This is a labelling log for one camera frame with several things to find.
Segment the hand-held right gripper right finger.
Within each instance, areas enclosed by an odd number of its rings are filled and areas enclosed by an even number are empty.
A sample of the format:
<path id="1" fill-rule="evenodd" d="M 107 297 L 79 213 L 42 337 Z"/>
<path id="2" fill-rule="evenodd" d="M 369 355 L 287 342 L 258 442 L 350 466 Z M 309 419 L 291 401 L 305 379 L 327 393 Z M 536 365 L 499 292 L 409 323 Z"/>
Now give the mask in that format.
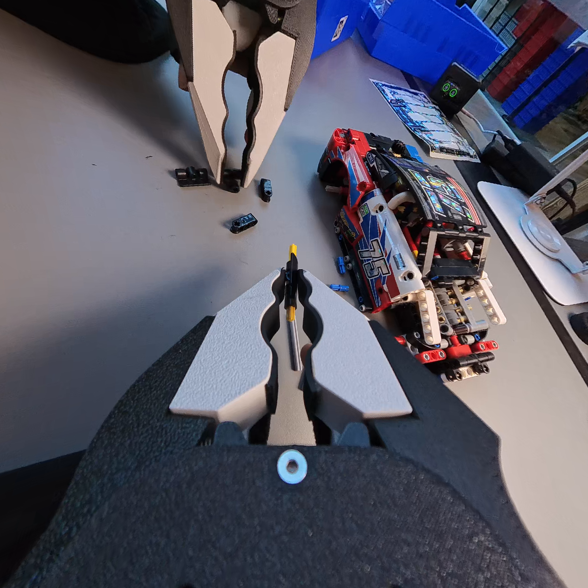
<path id="1" fill-rule="evenodd" d="M 350 422 L 410 415 L 412 407 L 370 321 L 306 270 L 299 271 L 307 416 L 342 433 Z"/>

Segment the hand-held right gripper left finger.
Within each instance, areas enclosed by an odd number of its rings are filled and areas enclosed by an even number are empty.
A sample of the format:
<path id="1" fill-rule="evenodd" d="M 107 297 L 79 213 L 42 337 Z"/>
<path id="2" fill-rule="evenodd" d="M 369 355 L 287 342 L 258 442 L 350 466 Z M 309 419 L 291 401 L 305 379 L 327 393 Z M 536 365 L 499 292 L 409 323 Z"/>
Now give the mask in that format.
<path id="1" fill-rule="evenodd" d="M 215 316 L 169 405 L 172 413 L 235 422 L 247 429 L 277 405 L 284 270 L 276 269 Z"/>

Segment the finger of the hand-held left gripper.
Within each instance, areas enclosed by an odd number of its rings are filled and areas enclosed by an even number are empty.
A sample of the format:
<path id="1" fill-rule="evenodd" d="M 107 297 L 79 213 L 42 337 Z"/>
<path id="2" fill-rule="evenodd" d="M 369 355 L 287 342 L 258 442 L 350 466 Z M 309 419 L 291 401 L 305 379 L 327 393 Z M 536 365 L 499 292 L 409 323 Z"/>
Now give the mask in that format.
<path id="1" fill-rule="evenodd" d="M 224 78 L 236 52 L 233 30 L 215 1 L 166 1 L 166 6 L 210 169 L 222 172 L 228 118 Z"/>
<path id="2" fill-rule="evenodd" d="M 247 145 L 242 183 L 248 187 L 263 162 L 286 112 L 295 40 L 283 32 L 261 36 L 254 50 L 252 106 L 247 114 Z"/>

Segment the yellow and black lego axle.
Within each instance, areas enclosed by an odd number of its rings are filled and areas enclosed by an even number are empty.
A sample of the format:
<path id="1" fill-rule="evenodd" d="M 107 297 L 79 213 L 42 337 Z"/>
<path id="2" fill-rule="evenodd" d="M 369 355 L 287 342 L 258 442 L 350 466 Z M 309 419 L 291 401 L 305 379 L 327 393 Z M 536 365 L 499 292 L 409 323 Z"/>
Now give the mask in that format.
<path id="1" fill-rule="evenodd" d="M 286 326 L 290 345 L 291 365 L 294 371 L 302 370 L 298 327 L 296 324 L 296 308 L 298 305 L 298 258 L 297 246 L 289 247 L 289 260 L 286 264 L 286 282 L 284 306 L 286 311 Z"/>

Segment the wide black lego connector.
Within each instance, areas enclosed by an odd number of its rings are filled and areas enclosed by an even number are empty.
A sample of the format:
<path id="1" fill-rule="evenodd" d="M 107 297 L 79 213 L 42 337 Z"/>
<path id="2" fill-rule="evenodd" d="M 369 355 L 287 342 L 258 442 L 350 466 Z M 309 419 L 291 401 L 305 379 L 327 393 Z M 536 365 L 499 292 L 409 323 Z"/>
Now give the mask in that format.
<path id="1" fill-rule="evenodd" d="M 203 187 L 212 184 L 207 168 L 194 166 L 176 168 L 175 179 L 179 187 Z"/>

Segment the red white blue lego car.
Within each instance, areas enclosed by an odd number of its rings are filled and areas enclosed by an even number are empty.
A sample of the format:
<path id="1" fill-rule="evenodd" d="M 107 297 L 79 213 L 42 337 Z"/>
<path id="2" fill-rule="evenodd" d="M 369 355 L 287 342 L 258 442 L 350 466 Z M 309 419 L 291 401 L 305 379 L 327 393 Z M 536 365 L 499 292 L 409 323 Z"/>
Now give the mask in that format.
<path id="1" fill-rule="evenodd" d="M 318 176 L 341 197 L 334 231 L 359 310 L 390 311 L 398 341 L 446 383 L 489 373 L 489 330 L 506 317 L 475 198 L 406 143 L 351 128 L 334 130 Z"/>

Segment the blue plastic bin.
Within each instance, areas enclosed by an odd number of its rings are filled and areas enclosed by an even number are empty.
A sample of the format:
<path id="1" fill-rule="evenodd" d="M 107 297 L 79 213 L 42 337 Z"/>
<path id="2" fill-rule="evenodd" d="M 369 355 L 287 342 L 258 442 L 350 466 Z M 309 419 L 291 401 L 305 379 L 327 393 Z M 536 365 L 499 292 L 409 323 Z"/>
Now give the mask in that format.
<path id="1" fill-rule="evenodd" d="M 318 1 L 311 59 L 351 37 L 368 4 L 369 1 Z"/>
<path id="2" fill-rule="evenodd" d="M 456 1 L 371 1 L 357 28 L 374 58 L 431 83 L 454 62 L 481 76 L 507 50 Z"/>

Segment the dark cloth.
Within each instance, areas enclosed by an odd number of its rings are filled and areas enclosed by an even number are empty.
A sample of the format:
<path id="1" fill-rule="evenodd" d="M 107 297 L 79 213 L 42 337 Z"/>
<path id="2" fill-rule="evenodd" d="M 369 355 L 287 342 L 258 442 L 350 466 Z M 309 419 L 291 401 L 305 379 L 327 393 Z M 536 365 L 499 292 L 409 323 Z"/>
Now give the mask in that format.
<path id="1" fill-rule="evenodd" d="M 84 453 L 66 454 L 1 474 L 1 586 L 46 531 Z"/>
<path id="2" fill-rule="evenodd" d="M 177 42 L 167 11 L 156 1 L 1 1 L 1 9 L 91 55 L 145 63 Z"/>

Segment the printed paper sheet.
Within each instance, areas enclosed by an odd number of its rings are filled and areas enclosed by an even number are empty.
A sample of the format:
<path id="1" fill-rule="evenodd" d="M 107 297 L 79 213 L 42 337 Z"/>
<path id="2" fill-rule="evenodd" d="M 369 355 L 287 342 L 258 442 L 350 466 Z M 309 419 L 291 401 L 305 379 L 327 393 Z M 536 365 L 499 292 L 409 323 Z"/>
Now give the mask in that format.
<path id="1" fill-rule="evenodd" d="M 476 151 L 425 93 L 374 79 L 371 82 L 405 127 L 429 148 L 430 157 L 480 162 Z"/>

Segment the black charger with green lights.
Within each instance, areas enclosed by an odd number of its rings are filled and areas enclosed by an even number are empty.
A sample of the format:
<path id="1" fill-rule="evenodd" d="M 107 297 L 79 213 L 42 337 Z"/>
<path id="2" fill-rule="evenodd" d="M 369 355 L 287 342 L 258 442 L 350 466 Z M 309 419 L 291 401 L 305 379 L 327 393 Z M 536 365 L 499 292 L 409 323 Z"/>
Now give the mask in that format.
<path id="1" fill-rule="evenodd" d="M 453 62 L 432 87 L 429 97 L 445 117 L 452 120 L 480 88 L 479 77 Z"/>

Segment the silver monitor stand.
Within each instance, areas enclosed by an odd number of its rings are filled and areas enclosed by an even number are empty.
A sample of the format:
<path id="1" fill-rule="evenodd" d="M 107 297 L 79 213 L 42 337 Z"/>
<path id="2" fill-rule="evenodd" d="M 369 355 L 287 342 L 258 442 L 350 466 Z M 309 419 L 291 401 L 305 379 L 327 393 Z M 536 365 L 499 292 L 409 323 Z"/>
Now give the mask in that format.
<path id="1" fill-rule="evenodd" d="M 515 188 L 481 181 L 477 189 L 546 293 L 563 306 L 587 302 L 587 263 L 581 262 L 542 212 L 546 195 L 587 161 L 577 157 L 531 197 Z"/>

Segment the stack of red crates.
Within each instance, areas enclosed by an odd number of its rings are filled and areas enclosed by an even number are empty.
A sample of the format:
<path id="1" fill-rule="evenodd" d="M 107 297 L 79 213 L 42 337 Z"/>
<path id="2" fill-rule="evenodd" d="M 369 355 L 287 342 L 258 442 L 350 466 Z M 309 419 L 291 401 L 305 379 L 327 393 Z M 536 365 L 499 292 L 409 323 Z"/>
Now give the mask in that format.
<path id="1" fill-rule="evenodd" d="M 577 30 L 577 23 L 551 1 L 525 1 L 514 18 L 515 42 L 484 81 L 486 92 L 500 103 Z"/>

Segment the stack of blue crates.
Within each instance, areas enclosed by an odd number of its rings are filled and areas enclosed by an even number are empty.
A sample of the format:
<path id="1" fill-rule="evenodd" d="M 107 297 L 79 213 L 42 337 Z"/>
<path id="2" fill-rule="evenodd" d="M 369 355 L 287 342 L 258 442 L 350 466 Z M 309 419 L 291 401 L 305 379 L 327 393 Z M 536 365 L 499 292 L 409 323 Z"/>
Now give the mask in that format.
<path id="1" fill-rule="evenodd" d="M 503 102 L 506 122 L 535 134 L 587 95 L 587 49 L 572 44 L 577 28 Z"/>

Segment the black power adapter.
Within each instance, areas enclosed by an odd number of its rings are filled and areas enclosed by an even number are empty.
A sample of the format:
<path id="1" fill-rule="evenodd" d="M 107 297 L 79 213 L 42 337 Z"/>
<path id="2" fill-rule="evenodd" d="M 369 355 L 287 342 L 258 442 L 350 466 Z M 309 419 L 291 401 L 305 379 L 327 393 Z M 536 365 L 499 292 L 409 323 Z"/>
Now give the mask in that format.
<path id="1" fill-rule="evenodd" d="M 558 174 L 557 168 L 535 146 L 516 142 L 500 130 L 494 132 L 480 159 L 528 196 Z"/>

